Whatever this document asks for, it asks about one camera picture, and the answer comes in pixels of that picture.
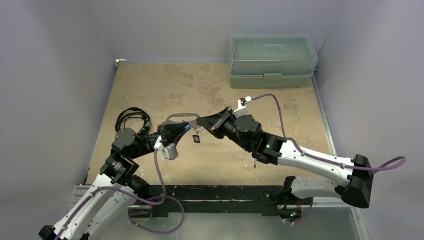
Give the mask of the grey key holder plate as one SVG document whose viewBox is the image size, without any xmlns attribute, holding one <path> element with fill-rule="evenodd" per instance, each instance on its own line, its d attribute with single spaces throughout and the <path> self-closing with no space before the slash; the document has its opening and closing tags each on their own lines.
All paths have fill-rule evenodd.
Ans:
<svg viewBox="0 0 424 240">
<path fill-rule="evenodd" d="M 167 119 L 161 123 L 161 125 L 179 124 L 187 122 L 192 126 L 191 129 L 198 132 L 201 126 L 197 125 L 196 119 L 199 117 L 200 115 L 197 113 L 176 113 L 168 116 Z"/>
</svg>

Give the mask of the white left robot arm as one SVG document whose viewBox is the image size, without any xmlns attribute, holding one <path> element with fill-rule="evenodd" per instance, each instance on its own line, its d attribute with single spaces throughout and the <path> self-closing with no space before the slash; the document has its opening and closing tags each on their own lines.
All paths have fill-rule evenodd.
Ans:
<svg viewBox="0 0 424 240">
<path fill-rule="evenodd" d="M 170 161 L 178 157 L 177 144 L 191 129 L 187 122 L 160 125 L 157 132 L 138 134 L 131 128 L 116 133 L 110 156 L 106 159 L 89 190 L 76 205 L 54 225 L 44 226 L 43 240 L 94 240 L 121 212 L 134 204 L 161 206 L 170 197 L 158 158 Z M 153 154 L 161 183 L 159 196 L 151 196 L 150 185 L 136 175 L 135 159 Z"/>
</svg>

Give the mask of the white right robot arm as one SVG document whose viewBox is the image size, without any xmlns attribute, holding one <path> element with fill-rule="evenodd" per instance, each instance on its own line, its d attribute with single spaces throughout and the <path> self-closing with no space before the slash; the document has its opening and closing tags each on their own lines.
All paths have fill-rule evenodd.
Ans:
<svg viewBox="0 0 424 240">
<path fill-rule="evenodd" d="M 340 198 L 344 203 L 368 209 L 374 174 L 367 157 L 337 157 L 302 148 L 294 139 L 263 131 L 261 123 L 250 114 L 236 117 L 231 108 L 196 119 L 196 123 L 217 139 L 227 137 L 260 163 L 301 169 L 323 177 L 317 184 L 295 178 L 281 189 L 288 204 L 314 197 Z"/>
</svg>

